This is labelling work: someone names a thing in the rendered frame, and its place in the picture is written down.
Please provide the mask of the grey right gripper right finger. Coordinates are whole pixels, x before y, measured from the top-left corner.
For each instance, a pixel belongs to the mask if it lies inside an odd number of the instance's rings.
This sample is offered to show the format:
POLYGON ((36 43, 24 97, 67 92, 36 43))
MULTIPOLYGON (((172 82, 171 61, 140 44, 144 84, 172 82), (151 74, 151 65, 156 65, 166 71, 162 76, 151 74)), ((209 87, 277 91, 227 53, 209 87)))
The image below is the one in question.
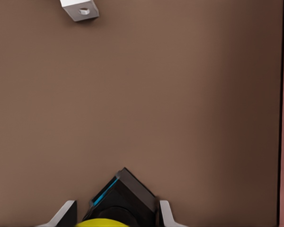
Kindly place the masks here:
POLYGON ((187 227, 174 220, 170 203, 167 200, 159 201, 159 225, 161 227, 187 227))

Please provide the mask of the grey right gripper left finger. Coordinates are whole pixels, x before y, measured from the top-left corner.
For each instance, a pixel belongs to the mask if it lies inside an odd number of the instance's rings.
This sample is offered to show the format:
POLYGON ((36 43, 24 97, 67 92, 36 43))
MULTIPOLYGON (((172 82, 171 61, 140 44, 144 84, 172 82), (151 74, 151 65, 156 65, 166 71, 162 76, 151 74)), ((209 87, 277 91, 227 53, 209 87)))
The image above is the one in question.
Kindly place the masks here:
POLYGON ((52 219, 39 227, 75 227, 77 224, 77 201, 69 200, 58 210, 52 219))

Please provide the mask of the yellow button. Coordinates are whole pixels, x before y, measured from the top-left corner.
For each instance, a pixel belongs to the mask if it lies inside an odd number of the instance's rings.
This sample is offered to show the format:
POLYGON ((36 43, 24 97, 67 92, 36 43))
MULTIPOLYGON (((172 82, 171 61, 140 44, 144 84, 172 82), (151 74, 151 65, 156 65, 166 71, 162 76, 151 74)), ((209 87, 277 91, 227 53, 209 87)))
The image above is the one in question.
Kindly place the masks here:
POLYGON ((155 227, 157 197, 126 167, 89 201, 90 208, 82 221, 106 218, 129 227, 155 227))

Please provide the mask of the silver frame post foot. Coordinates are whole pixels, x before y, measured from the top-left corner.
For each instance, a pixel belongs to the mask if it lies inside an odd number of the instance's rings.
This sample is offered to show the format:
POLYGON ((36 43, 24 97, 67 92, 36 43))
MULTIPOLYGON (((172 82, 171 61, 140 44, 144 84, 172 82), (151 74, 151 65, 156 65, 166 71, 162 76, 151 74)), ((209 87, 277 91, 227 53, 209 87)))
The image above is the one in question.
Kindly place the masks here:
POLYGON ((99 17, 94 0, 60 0, 60 3, 75 22, 99 17))

